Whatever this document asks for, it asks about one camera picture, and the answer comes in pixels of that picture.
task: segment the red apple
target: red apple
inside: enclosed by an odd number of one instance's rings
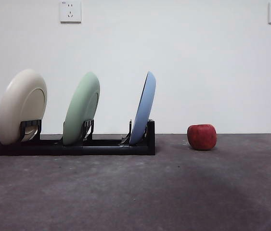
[[[187,136],[189,144],[196,150],[210,150],[217,143],[217,133],[211,124],[191,125]]]

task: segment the white wall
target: white wall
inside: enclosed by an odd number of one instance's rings
[[[72,93],[93,71],[96,133],[125,133],[151,70],[157,133],[199,123],[271,132],[267,18],[267,0],[83,0],[82,24],[62,25],[58,0],[0,0],[0,98],[17,72],[35,69],[48,85],[43,133],[62,133]]]

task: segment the blue plate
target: blue plate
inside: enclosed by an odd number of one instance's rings
[[[135,145],[141,141],[149,119],[151,107],[155,96],[155,77],[149,71],[142,91],[139,107],[135,116],[133,129],[130,137],[130,145]]]

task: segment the concrete floor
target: concrete floor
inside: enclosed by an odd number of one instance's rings
[[[156,156],[0,156],[0,231],[271,231],[271,134]]]

